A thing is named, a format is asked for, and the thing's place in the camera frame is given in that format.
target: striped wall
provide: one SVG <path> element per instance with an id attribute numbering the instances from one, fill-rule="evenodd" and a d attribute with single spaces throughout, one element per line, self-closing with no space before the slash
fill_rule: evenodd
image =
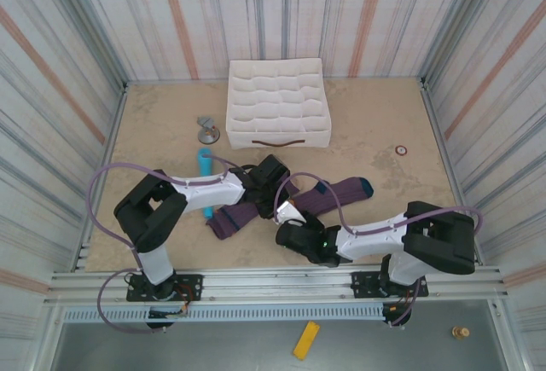
<path id="1" fill-rule="evenodd" d="M 499 264 L 536 369 L 546 369 L 546 0 L 480 0 L 433 105 L 479 242 Z"/>
<path id="2" fill-rule="evenodd" d="M 0 369 L 24 369 L 53 271 L 70 269 L 119 86 L 61 0 L 0 0 Z"/>
<path id="3" fill-rule="evenodd" d="M 328 76 L 415 76 L 462 0 L 83 0 L 131 80 L 227 78 L 321 57 Z"/>

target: brown handle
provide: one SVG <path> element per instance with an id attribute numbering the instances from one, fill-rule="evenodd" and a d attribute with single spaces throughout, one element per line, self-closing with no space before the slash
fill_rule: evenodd
<path id="1" fill-rule="evenodd" d="M 305 139 L 297 139 L 296 141 L 290 141 L 286 143 L 269 143 L 264 141 L 253 141 L 253 143 L 259 143 L 260 145 L 265 145 L 266 147 L 281 148 L 287 147 L 288 145 L 293 145 L 295 143 L 305 143 Z"/>

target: wooden floor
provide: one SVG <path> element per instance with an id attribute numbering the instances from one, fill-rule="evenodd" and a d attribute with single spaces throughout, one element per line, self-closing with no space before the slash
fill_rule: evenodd
<path id="1" fill-rule="evenodd" d="M 175 177 L 198 177 L 198 116 L 209 115 L 222 131 L 209 148 L 239 165 L 256 164 L 275 154 L 292 171 L 309 171 L 332 182 L 366 177 L 373 198 L 344 207 L 349 224 L 365 224 L 405 211 L 412 200 L 454 205 L 439 150 L 413 78 L 330 79 L 325 81 L 332 117 L 328 148 L 249 148 L 232 150 L 225 133 L 227 83 L 131 86 L 112 162 L 125 161 L 163 169 Z M 394 152 L 408 149 L 405 156 Z M 220 165 L 215 165 L 220 172 Z M 107 177 L 98 212 L 106 227 L 122 235 L 113 209 L 143 178 L 132 170 L 113 170 Z M 315 182 L 296 178 L 302 189 Z M 339 224 L 337 212 L 321 217 Z M 205 225 L 201 211 L 182 216 L 167 240 L 177 269 L 276 267 L 307 264 L 307 260 L 275 244 L 276 225 L 260 218 L 225 241 Z M 363 259 L 377 262 L 380 257 Z M 127 247 L 95 230 L 87 271 L 135 267 Z"/>

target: storage organizer compartment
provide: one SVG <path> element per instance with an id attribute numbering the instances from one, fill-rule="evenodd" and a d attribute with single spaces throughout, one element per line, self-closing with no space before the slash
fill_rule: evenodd
<path id="1" fill-rule="evenodd" d="M 233 149 L 327 147 L 332 123 L 321 59 L 231 61 L 226 130 Z"/>

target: blue cylinder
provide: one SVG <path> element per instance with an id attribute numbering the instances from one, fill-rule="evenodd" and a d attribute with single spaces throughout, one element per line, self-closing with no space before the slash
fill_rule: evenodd
<path id="1" fill-rule="evenodd" d="M 212 175 L 212 159 L 203 158 L 203 155 L 212 155 L 212 151 L 209 148 L 201 148 L 197 152 L 197 162 L 199 163 L 199 173 L 202 177 L 209 177 Z M 203 216 L 205 219 L 210 219 L 214 210 L 211 207 L 203 208 Z"/>

